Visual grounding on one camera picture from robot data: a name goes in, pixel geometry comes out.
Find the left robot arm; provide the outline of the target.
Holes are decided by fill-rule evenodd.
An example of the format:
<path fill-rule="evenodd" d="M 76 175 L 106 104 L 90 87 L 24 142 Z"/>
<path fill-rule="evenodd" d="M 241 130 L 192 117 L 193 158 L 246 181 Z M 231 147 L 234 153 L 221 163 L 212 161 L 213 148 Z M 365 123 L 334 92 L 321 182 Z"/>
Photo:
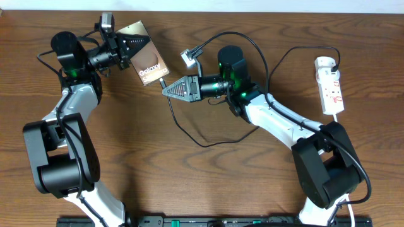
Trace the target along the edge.
<path fill-rule="evenodd" d="M 62 97 L 42 120 L 23 127 L 23 137 L 39 192 L 75 204 L 95 226 L 138 226 L 126 205 L 100 181 L 100 163 L 86 122 L 101 101 L 103 71 L 111 66 L 128 68 L 150 38 L 112 29 L 97 31 L 101 44 L 90 34 L 53 36 L 50 46 L 61 64 L 56 74 Z"/>

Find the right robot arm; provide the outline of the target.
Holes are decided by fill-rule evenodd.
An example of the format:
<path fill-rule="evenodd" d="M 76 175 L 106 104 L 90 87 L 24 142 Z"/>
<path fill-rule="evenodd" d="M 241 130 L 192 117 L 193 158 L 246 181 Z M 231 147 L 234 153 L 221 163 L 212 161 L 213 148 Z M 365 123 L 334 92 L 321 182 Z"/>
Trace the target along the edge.
<path fill-rule="evenodd" d="M 348 196 L 369 177 L 354 151 L 345 128 L 300 116 L 260 90 L 251 81 L 242 49 L 229 45 L 218 52 L 219 74 L 184 76 L 162 94 L 185 102 L 226 97 L 236 117 L 260 127 L 292 151 L 300 186 L 307 199 L 300 222 L 331 226 L 341 206 L 352 206 Z"/>

